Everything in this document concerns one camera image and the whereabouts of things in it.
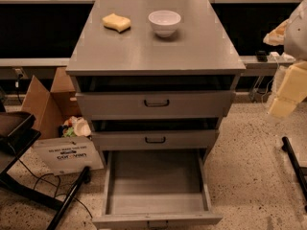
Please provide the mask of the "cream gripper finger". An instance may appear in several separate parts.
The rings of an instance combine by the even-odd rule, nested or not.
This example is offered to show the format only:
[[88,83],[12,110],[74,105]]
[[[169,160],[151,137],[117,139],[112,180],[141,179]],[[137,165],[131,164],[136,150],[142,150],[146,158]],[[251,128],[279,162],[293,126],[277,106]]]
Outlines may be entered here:
[[280,23],[275,29],[267,33],[263,39],[263,42],[271,46],[283,45],[287,25],[288,19],[286,19],[285,21]]
[[275,118],[286,118],[306,98],[307,61],[300,61],[285,70],[268,113]]

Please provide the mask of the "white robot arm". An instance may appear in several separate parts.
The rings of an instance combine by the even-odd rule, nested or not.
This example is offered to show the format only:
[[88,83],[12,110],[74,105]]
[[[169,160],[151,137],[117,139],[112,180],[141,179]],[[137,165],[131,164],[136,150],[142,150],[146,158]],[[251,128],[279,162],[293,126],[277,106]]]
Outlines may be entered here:
[[295,59],[284,72],[276,72],[272,86],[268,113],[285,118],[307,98],[307,0],[303,0],[287,20],[266,34],[263,42],[283,45],[284,53]]

